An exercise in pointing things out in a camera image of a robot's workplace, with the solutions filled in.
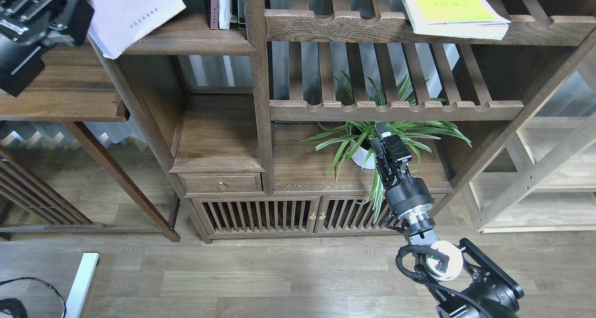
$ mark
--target drawer knob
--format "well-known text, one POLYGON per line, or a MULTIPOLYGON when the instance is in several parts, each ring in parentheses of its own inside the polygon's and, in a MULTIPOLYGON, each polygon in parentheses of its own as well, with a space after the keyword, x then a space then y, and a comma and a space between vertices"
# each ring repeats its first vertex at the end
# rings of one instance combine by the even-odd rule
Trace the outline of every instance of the drawer knob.
POLYGON ((225 191, 226 187, 228 187, 227 184, 225 184, 224 181, 219 181, 217 182, 217 188, 221 191, 225 191))

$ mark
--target spider plant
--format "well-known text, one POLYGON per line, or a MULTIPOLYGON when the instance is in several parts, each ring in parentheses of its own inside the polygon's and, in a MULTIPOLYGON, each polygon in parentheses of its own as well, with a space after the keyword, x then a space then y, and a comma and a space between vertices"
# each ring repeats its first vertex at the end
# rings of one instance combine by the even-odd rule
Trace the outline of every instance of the spider plant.
MULTIPOLYGON (((352 80, 350 76, 343 71, 341 73, 347 80, 348 84, 351 85, 352 80)), ((354 96, 352 93, 351 86, 349 87, 343 84, 343 82, 341 82, 341 80, 339 80, 337 77, 334 78, 348 93, 348 95, 350 95, 353 99, 354 96)), ((370 81, 374 89, 374 94, 369 94, 369 99, 374 100, 374 102, 377 105, 387 104, 387 99, 383 87, 375 84, 372 78, 367 77, 367 79, 370 81)), ((400 100, 407 101, 412 105, 416 104, 415 95, 412 91, 412 83, 408 75, 405 75, 404 78, 402 78, 402 80, 399 82, 398 95, 400 97, 400 100)), ((370 147, 369 143, 369 140, 377 137, 377 133, 374 130, 374 125, 376 123, 378 122, 347 121, 343 125, 334 127, 333 129, 327 129, 326 127, 321 125, 321 123, 317 123, 317 125, 319 125, 319 127, 323 130, 323 133, 319 133, 301 141, 306 142, 320 140, 322 138, 330 137, 331 135, 334 135, 336 133, 343 133, 343 135, 339 137, 330 138, 324 142, 321 142, 315 147, 315 150, 320 150, 325 148, 326 146, 329 146, 330 144, 340 144, 328 172, 328 174, 330 174, 333 172, 333 170, 336 170, 336 180, 338 180, 341 171, 341 166, 347 159, 351 158, 354 155, 354 153, 360 146, 364 145, 365 148, 369 148, 368 154, 366 155, 366 160, 368 160, 372 156, 372 158, 374 158, 376 161, 376 157, 373 155, 374 150, 370 147)), ((408 146, 411 149, 411 151, 416 155, 419 161, 419 167, 422 165, 420 150, 432 152, 432 149, 430 149, 429 146, 419 141, 421 139, 440 140, 441 137, 439 137, 439 135, 445 135, 460 138, 471 147, 470 140, 460 132, 460 130, 454 123, 448 121, 392 121, 386 122, 386 125, 387 129, 392 134, 400 136, 402 142, 404 142, 404 144, 408 146)), ((368 194, 366 200, 363 202, 373 202, 372 209, 375 211, 375 221, 377 220, 377 218, 379 218, 382 200, 383 183, 381 182, 379 172, 375 167, 371 191, 368 194)))

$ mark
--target wooden shelf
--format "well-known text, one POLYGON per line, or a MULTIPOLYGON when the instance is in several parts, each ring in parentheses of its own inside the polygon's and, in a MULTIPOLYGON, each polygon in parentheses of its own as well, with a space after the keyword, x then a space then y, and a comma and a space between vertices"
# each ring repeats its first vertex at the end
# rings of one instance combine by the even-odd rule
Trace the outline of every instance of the wooden shelf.
MULTIPOLYGON (((464 191, 468 208, 488 207, 515 173, 483 173, 464 191)), ((518 231, 596 230, 593 193, 532 193, 506 209, 484 228, 485 233, 518 231)))
MULTIPOLYGON (((528 145, 530 156, 538 162, 586 120, 587 118, 533 118, 520 130, 520 134, 528 145)), ((595 166, 596 146, 591 146, 581 154, 570 155, 561 169, 550 174, 534 191, 596 191, 595 166)))
POLYGON ((89 44, 56 46, 19 97, 0 95, 0 120, 126 121, 128 112, 89 44))
POLYGON ((170 172, 262 172, 251 95, 191 95, 170 172))
POLYGON ((537 0, 522 0, 530 15, 509 15, 502 0, 487 0, 511 19, 509 30, 503 40, 471 40, 415 34, 404 13, 391 12, 388 0, 372 0, 373 19, 351 11, 349 0, 332 0, 334 13, 328 17, 307 10, 307 0, 291 1, 292 10, 265 11, 267 40, 578 46, 596 27, 588 14, 547 16, 537 0))
POLYGON ((245 30, 211 30, 204 13, 188 10, 132 44, 124 54, 251 55, 254 52, 245 30))
POLYGON ((332 54, 328 42, 318 43, 319 71, 321 75, 321 97, 305 100, 302 89, 301 46, 289 45, 290 95, 288 100, 271 100, 271 119, 274 121, 508 121, 522 110, 519 100, 492 100, 474 53, 469 45, 458 45, 458 50, 467 74, 466 81, 456 81, 445 47, 430 45, 435 66, 443 85, 445 102, 432 101, 428 93, 425 75, 414 44, 402 44, 409 75, 413 84, 417 104, 400 101, 392 61, 386 44, 375 44, 377 65, 381 84, 385 89, 388 104, 378 106, 366 95, 365 76, 362 70, 358 44, 346 44, 354 100, 340 101, 337 98, 332 71, 332 54))
MULTIPOLYGON (((275 191, 295 191, 315 195, 366 195, 373 182, 373 170, 361 169, 351 160, 345 161, 338 182, 335 173, 327 175, 337 147, 328 146, 315 152, 317 141, 301 142, 321 130, 314 124, 275 124, 274 165, 275 191)), ((421 152, 422 170, 417 177, 423 178, 432 194, 453 191, 445 175, 443 164, 433 142, 425 142, 432 153, 421 152)), ((418 169, 418 161, 410 162, 412 171, 418 169)))

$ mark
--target slatted cabinet door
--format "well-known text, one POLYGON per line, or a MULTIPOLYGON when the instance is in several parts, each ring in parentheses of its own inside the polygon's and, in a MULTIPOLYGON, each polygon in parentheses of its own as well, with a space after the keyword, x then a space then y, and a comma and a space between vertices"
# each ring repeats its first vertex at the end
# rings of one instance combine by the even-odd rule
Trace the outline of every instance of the slatted cabinet door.
MULTIPOLYGON (((442 194, 432 195, 435 205, 445 197, 442 194)), ((374 218, 373 204, 366 201, 364 196, 354 197, 323 197, 317 214, 315 233, 338 234, 392 234, 394 231, 383 227, 383 220, 389 215, 389 206, 381 205, 379 218, 374 218)), ((398 221, 389 225, 397 226, 398 221)))
POLYGON ((313 233, 319 197, 192 199, 210 238, 304 236, 313 233))

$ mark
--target robotic arm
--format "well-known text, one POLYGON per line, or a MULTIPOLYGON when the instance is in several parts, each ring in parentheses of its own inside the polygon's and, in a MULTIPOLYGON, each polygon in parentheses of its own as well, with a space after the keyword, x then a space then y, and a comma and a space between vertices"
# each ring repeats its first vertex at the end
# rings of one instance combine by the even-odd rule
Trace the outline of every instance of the robotic arm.
POLYGON ((0 92, 17 97, 56 44, 81 46, 93 12, 89 0, 0 0, 0 92))
POLYGON ((408 169, 412 155, 400 137, 392 135, 384 123, 375 125, 375 131, 379 137, 372 139, 371 144, 385 187, 385 202, 391 210, 383 223, 402 233, 408 241, 395 258, 398 269, 426 286, 439 302, 440 318, 516 318, 517 300, 524 295, 522 287, 470 240, 461 239, 456 246, 437 238, 434 220, 428 215, 433 198, 424 181, 413 178, 408 169), (401 221, 400 227, 387 225, 395 218, 401 221), (413 271, 402 262, 408 254, 416 259, 413 271), (468 262, 464 254, 477 265, 468 262), (464 291, 457 292, 439 284, 454 280, 462 269, 472 278, 464 291))

